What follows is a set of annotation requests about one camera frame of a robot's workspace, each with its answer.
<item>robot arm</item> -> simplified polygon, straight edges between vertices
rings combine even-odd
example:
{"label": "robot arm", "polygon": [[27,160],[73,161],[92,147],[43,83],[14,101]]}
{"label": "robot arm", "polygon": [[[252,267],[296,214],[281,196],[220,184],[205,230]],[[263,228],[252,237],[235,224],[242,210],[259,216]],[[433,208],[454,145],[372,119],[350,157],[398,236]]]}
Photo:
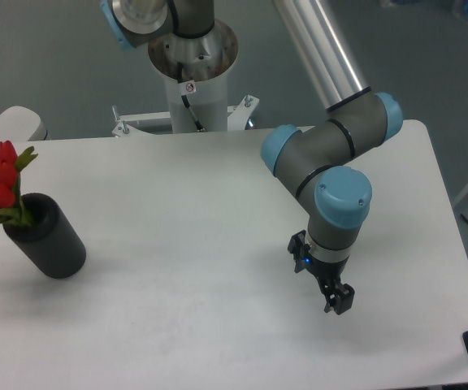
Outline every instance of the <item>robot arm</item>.
{"label": "robot arm", "polygon": [[[277,128],[263,142],[261,155],[310,216],[307,230],[294,235],[288,245],[295,271],[306,269],[314,275],[326,298],[325,311],[342,314],[351,307],[354,290],[341,283],[340,275],[372,194],[366,176],[344,164],[397,134],[403,114],[391,96],[371,92],[327,0],[273,2],[330,119],[307,132],[292,125]],[[231,45],[222,44],[222,34],[214,34],[213,0],[102,0],[102,9],[123,46],[153,41],[154,51],[160,46],[155,38],[172,33],[159,51],[161,62],[169,64],[164,74],[179,82],[185,71],[193,80],[213,79],[236,58],[237,48],[229,58],[221,48]]]}
{"label": "robot arm", "polygon": [[274,0],[330,119],[301,132],[277,128],[262,159],[310,216],[307,231],[288,245],[295,272],[306,269],[326,298],[325,311],[342,314],[354,290],[340,282],[351,247],[366,219],[371,184],[344,164],[382,145],[402,126],[400,106],[373,94],[355,65],[325,0]]}
{"label": "robot arm", "polygon": [[124,49],[168,33],[204,37],[215,26],[213,0],[102,0],[101,8]]}

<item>green leaf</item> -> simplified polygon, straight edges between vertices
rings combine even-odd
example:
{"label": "green leaf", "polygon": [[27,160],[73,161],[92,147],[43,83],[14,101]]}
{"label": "green leaf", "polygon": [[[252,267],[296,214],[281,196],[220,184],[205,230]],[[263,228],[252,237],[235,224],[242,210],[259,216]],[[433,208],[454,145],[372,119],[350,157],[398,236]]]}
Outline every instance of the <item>green leaf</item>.
{"label": "green leaf", "polygon": [[15,219],[9,219],[6,222],[3,222],[3,224],[17,226],[17,227],[23,227],[23,224],[20,221],[16,221]]}
{"label": "green leaf", "polygon": [[14,186],[12,187],[12,192],[14,193],[15,199],[21,199],[21,174],[17,175],[15,179]]}
{"label": "green leaf", "polygon": [[27,226],[31,228],[33,225],[36,224],[35,219],[30,211],[26,210],[23,206],[23,214],[21,216],[21,224],[22,226]]}
{"label": "green leaf", "polygon": [[12,220],[10,217],[0,217],[0,223],[7,223],[10,220]]}
{"label": "green leaf", "polygon": [[15,160],[14,167],[18,172],[21,172],[26,166],[33,161],[37,154],[32,154],[34,151],[34,147],[30,146],[29,148],[25,149],[22,154],[19,155],[17,160]]}
{"label": "green leaf", "polygon": [[21,219],[21,210],[18,208],[0,209],[0,217],[10,217],[12,219]]}

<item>tulip bouquet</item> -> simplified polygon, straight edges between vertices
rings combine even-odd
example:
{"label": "tulip bouquet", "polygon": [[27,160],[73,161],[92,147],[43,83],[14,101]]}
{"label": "tulip bouquet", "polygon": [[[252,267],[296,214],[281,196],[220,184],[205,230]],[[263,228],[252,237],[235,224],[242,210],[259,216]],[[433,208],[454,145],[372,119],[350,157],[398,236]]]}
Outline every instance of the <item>tulip bouquet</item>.
{"label": "tulip bouquet", "polygon": [[20,172],[35,158],[30,146],[19,156],[10,141],[0,142],[0,223],[21,228],[35,224],[21,198]]}

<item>gray floor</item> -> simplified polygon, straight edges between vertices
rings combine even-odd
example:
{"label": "gray floor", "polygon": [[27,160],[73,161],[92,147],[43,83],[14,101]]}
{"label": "gray floor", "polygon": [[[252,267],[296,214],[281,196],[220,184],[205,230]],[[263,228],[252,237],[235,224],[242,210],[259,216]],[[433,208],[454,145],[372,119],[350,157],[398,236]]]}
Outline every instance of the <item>gray floor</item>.
{"label": "gray floor", "polygon": [[[449,0],[383,9],[378,0],[331,0],[375,91],[429,128],[448,194],[468,180],[468,24]],[[122,114],[165,111],[162,81],[146,49],[124,53],[99,0],[0,0],[0,113],[36,111],[54,139],[108,137]],[[262,99],[261,128],[316,124],[323,108],[270,0],[216,0],[240,41],[229,103]],[[468,253],[468,227],[460,224]]]}

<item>white table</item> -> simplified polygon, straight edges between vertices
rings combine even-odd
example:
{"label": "white table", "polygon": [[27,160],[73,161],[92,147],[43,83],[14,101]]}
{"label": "white table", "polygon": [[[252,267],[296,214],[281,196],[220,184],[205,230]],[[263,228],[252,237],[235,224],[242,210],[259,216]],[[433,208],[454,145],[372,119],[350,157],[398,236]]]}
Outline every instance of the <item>white table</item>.
{"label": "white table", "polygon": [[351,164],[374,198],[341,316],[293,273],[308,217],[260,160],[266,134],[36,143],[24,191],[58,201],[88,258],[48,279],[0,228],[0,389],[468,382],[468,262],[425,127]]}

